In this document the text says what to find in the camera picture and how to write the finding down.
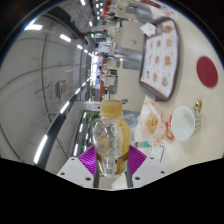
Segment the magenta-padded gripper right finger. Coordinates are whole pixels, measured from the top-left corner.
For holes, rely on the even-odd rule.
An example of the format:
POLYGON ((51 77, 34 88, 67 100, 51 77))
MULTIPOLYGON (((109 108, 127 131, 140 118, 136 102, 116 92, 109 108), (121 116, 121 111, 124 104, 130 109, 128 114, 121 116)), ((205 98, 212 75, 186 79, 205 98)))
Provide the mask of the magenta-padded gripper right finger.
POLYGON ((155 158, 129 146, 126 182, 128 188, 140 188, 166 176, 166 170, 155 158))

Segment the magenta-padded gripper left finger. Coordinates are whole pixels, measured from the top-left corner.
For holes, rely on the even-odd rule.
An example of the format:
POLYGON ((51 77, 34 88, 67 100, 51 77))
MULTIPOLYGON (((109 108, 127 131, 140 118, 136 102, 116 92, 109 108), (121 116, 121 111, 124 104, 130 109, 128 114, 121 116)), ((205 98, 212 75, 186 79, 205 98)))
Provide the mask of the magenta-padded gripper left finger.
POLYGON ((78 157, 70 157, 57 175, 84 188, 98 188, 99 169, 95 147, 89 147, 78 157))

